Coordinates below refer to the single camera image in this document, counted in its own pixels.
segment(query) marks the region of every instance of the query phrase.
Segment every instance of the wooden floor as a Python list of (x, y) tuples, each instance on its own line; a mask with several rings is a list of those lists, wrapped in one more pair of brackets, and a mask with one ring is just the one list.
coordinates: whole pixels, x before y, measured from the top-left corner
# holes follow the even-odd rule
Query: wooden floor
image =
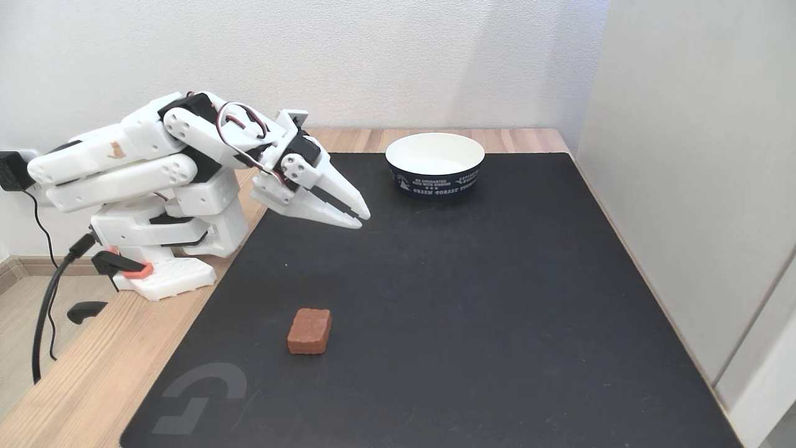
[[(49, 277), (24, 277), (0, 295), (0, 420), (33, 386), (30, 350), (41, 298), (48, 283)], [(66, 317), (67, 310), (80, 301), (109, 301), (114, 295), (111, 282), (104, 276), (61, 278), (53, 305), (56, 358), (89, 322), (73, 324)], [(51, 334), (46, 321), (41, 344), (42, 376), (47, 376), (55, 363), (47, 354)]]

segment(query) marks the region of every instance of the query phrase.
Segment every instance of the bowl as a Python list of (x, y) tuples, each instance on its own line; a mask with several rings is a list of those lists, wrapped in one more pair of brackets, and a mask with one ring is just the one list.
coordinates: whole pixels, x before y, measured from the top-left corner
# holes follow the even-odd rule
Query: bowl
[(392, 142), (384, 154), (395, 186), (417, 199), (452, 199), (469, 192), (484, 160), (473, 139), (431, 132)]

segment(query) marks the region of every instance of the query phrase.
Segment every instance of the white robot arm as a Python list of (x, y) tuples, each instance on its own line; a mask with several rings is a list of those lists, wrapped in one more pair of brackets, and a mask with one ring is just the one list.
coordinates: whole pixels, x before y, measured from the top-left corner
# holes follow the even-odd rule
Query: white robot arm
[(152, 267), (119, 273), (115, 283), (156, 301), (215, 281), (209, 265), (174, 251), (227, 257), (248, 232), (235, 169), (259, 170), (250, 195), (279, 214), (361, 227), (310, 191), (318, 187), (370, 217), (359, 191), (301, 129), (306, 116), (282, 110), (269, 120), (210, 92), (177, 92), (33, 159), (28, 172), (59, 210), (102, 205), (92, 216), (99, 243)]

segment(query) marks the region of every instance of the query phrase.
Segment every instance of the black plug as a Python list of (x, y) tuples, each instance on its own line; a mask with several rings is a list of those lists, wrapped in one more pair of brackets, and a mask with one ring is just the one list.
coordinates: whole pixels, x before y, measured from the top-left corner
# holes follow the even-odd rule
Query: black plug
[(25, 191), (35, 182), (28, 175), (28, 163), (16, 151), (0, 151), (0, 187)]

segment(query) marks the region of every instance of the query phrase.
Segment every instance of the brick-shaped object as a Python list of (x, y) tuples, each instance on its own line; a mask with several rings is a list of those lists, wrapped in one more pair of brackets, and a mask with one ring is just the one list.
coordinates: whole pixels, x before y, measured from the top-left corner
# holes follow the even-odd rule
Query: brick-shaped object
[(287, 349), (294, 355), (320, 355), (326, 350), (331, 329), (328, 309), (301, 308), (287, 333)]

